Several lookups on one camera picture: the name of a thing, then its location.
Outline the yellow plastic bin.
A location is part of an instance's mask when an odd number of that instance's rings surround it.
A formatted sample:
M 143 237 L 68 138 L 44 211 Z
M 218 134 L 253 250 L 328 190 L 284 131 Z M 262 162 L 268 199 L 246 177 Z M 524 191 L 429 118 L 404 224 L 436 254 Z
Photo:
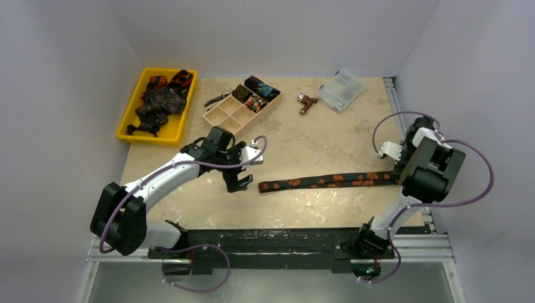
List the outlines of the yellow plastic bin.
M 116 137 L 130 143 L 179 145 L 196 81 L 194 70 L 144 68 Z

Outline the black pliers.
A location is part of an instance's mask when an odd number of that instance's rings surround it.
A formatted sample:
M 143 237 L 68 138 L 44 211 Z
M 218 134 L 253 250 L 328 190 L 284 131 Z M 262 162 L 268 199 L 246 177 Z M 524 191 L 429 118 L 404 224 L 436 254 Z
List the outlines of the black pliers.
M 204 104 L 204 108 L 206 111 L 210 111 L 213 107 L 215 107 L 219 102 L 221 102 L 222 100 L 224 100 L 225 98 L 227 98 L 228 96 L 230 95 L 230 93 L 224 93 L 224 94 L 221 94 L 220 96 L 217 96 L 215 98 L 212 98 L 212 99 L 209 99 L 205 104 Z

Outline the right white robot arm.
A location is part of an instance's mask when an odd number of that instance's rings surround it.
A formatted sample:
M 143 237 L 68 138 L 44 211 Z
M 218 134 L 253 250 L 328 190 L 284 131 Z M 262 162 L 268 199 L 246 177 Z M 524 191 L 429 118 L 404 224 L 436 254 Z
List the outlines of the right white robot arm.
M 463 151 L 446 143 L 438 122 L 429 116 L 416 118 L 403 141 L 382 143 L 377 154 L 395 161 L 400 192 L 384 211 L 351 236 L 352 248 L 368 258 L 388 250 L 397 231 L 422 206 L 447 197 L 466 158 Z

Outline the rolled blue floral tie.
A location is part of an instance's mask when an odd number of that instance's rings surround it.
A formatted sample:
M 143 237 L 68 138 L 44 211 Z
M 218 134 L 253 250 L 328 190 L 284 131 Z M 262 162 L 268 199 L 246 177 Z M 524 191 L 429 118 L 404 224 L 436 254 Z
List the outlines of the rolled blue floral tie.
M 266 102 L 273 101 L 281 93 L 277 88 L 268 85 L 256 76 L 245 79 L 244 86 Z

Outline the rolled olive patterned tie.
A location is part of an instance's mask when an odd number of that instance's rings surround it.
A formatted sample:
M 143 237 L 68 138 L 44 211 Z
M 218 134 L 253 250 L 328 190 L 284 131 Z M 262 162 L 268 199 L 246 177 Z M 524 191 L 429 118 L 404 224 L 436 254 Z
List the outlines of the rolled olive patterned tie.
M 244 104 L 253 95 L 253 93 L 245 86 L 239 84 L 231 92 L 233 98 L 237 99 L 240 103 Z

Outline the brown metal pipe fitting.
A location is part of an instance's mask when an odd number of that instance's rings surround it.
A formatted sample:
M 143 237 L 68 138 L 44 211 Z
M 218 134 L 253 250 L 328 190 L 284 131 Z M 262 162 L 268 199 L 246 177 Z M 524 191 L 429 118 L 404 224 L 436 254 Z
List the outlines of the brown metal pipe fitting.
M 297 100 L 303 105 L 303 107 L 300 109 L 300 112 L 299 112 L 301 116 L 304 116 L 307 113 L 307 111 L 311 108 L 311 106 L 313 106 L 319 101 L 318 98 L 311 98 L 304 93 L 300 93 L 298 95 Z

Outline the clear plastic organizer box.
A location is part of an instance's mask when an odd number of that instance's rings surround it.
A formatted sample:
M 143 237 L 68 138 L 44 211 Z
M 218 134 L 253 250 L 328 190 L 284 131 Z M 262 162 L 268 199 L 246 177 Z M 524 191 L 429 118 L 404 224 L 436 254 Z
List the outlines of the clear plastic organizer box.
M 341 69 L 317 93 L 319 100 L 338 114 L 361 94 L 367 87 L 367 82 L 353 74 Z

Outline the wooden compartment box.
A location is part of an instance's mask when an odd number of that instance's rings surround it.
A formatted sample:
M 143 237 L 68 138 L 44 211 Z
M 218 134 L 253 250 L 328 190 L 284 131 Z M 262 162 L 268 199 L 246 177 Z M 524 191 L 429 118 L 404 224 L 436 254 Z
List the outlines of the wooden compartment box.
M 281 93 L 273 101 L 268 102 L 258 114 L 253 113 L 244 104 L 230 95 L 219 102 L 203 115 L 203 119 L 210 126 L 219 126 L 233 134 L 238 134 L 259 122 L 272 112 L 282 101 Z

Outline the rolled colourful floral tie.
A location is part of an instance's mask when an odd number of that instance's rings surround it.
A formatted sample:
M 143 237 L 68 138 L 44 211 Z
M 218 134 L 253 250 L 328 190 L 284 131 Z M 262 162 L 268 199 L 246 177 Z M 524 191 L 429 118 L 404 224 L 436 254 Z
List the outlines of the rolled colourful floral tie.
M 255 114 L 258 114 L 263 108 L 265 108 L 265 106 L 267 106 L 267 104 L 268 103 L 265 100 L 256 95 L 251 95 L 244 102 L 244 105 Z

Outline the dark patterned tie pile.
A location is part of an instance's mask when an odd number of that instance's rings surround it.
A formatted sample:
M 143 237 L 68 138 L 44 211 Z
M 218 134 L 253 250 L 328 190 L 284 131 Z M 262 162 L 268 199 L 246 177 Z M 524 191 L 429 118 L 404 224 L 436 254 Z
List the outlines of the dark patterned tie pile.
M 168 122 L 168 117 L 183 113 L 187 100 L 170 90 L 160 88 L 151 90 L 145 96 L 144 102 L 134 111 L 139 119 L 139 125 L 129 124 L 126 129 L 128 135 L 136 131 L 152 134 L 158 137 L 162 126 Z

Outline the red black striped tie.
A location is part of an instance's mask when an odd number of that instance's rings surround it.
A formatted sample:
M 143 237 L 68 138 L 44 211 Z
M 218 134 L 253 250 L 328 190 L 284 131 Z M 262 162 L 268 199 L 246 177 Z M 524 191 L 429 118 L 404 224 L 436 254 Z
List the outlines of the red black striped tie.
M 175 73 L 170 80 L 165 75 L 151 76 L 146 85 L 146 91 L 141 95 L 141 100 L 144 102 L 145 96 L 151 90 L 165 88 L 172 93 L 186 99 L 189 95 L 189 90 L 193 84 L 195 75 L 187 70 L 180 70 Z

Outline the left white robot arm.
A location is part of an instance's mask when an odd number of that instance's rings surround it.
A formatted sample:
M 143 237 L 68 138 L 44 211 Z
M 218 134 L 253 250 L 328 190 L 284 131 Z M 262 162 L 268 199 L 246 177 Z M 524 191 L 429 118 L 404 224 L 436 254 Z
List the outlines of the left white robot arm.
M 237 141 L 226 129 L 214 126 L 207 136 L 183 146 L 148 175 L 124 185 L 107 184 L 90 223 L 90 231 L 100 239 L 98 250 L 102 254 L 115 251 L 128 256 L 148 247 L 181 258 L 193 248 L 188 231 L 171 220 L 149 223 L 150 210 L 185 183 L 212 170 L 222 174 L 227 192 L 246 190 L 254 178 L 239 178 L 239 174 L 251 165 L 263 163 L 267 144 L 265 136 L 247 144 Z

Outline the dark orange floral tie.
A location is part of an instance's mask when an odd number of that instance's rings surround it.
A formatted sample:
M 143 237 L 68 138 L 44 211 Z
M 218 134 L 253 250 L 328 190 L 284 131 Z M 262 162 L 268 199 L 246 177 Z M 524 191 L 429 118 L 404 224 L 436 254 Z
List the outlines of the dark orange floral tie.
M 400 175 L 393 171 L 340 173 L 278 181 L 262 181 L 258 183 L 258 190 L 260 193 L 272 193 L 291 189 L 390 186 L 398 185 L 399 178 Z

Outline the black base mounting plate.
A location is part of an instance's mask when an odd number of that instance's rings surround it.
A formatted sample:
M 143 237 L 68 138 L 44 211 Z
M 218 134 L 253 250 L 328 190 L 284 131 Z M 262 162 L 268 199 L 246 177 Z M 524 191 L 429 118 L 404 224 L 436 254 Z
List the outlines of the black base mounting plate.
M 394 259 L 391 245 L 368 258 L 350 244 L 359 228 L 190 230 L 174 252 L 148 251 L 150 259 L 187 261 L 172 275 L 209 275 L 215 269 L 329 270 L 355 276 L 379 276 L 381 261 Z

